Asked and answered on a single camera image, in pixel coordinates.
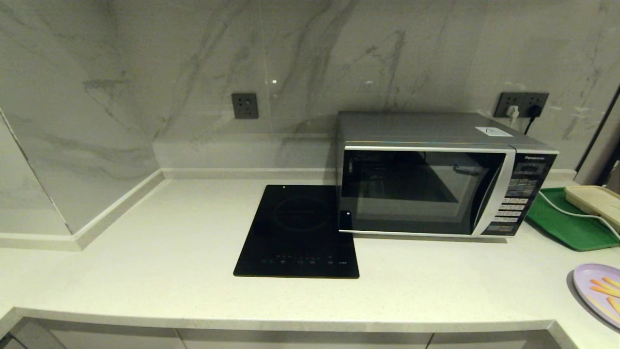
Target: microwave window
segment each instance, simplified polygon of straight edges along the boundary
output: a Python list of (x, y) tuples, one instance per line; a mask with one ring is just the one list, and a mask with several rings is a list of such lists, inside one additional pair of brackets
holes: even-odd
[(504, 156), (347, 151), (340, 209), (353, 230), (470, 234)]

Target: electrical socket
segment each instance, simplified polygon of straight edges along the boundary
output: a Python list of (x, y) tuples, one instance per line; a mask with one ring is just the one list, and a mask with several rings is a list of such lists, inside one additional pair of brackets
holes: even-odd
[(233, 93), (231, 97), (235, 119), (259, 118), (259, 105), (256, 102), (256, 93)]
[(493, 117), (508, 117), (506, 113), (510, 106), (519, 107), (519, 117), (529, 117), (528, 109), (533, 106), (544, 109), (548, 97), (548, 93), (502, 92)]

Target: induction cooktop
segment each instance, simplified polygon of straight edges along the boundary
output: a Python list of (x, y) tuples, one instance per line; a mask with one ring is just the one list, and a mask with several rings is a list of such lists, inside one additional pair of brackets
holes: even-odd
[(335, 186), (268, 185), (235, 276), (357, 279), (353, 236), (338, 231)]

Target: cabinet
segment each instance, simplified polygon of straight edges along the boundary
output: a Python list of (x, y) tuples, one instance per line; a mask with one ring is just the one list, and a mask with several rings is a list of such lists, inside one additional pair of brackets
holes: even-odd
[(17, 340), (5, 338), (0, 340), (0, 349), (26, 349)]
[(430, 333), (182, 330), (187, 349), (425, 349)]
[[(560, 349), (546, 330), (435, 334), (177, 330), (24, 319), (11, 333), (26, 349)], [(18, 343), (11, 345), (9, 349), (23, 349), (15, 347)]]
[(11, 333), (27, 349), (185, 349), (174, 329), (23, 319)]
[(561, 349), (548, 331), (436, 333), (428, 349)]

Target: french fries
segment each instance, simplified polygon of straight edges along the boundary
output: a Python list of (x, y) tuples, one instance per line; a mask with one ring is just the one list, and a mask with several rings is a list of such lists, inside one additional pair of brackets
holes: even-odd
[(620, 305), (616, 302), (614, 297), (607, 297), (607, 301), (611, 304), (611, 307), (620, 315)]
[(598, 286), (592, 286), (592, 287), (590, 287), (590, 289), (593, 290), (593, 291), (609, 294), (610, 296), (620, 297), (620, 289), (617, 290), (617, 291), (613, 291), (613, 290), (602, 288), (602, 287), (598, 287)]
[(607, 276), (604, 276), (603, 280), (605, 280), (606, 283), (612, 284), (615, 288), (620, 289), (620, 283), (619, 282), (617, 282), (615, 280), (612, 280), (612, 279), (608, 278)]
[(614, 319), (615, 321), (620, 322), (620, 318), (615, 316), (613, 312), (610, 312), (606, 308), (602, 307), (601, 304), (599, 304), (596, 301), (596, 299), (594, 299), (591, 295), (587, 294), (586, 296), (588, 297), (590, 302), (592, 302), (592, 304), (594, 304), (597, 308), (599, 308), (600, 311), (604, 312), (607, 316), (609, 316), (610, 318)]
[(610, 285), (608, 285), (608, 284), (604, 284), (604, 283), (602, 283), (601, 281), (598, 281), (598, 280), (595, 280), (595, 279), (591, 279), (591, 280), (590, 280), (590, 282), (591, 282), (591, 283), (593, 283), (593, 284), (599, 285), (599, 286), (601, 286), (602, 288), (606, 288), (606, 289), (609, 289), (609, 290), (611, 290), (611, 291), (615, 291), (615, 289), (614, 289), (613, 287), (611, 287), (611, 286), (610, 286)]

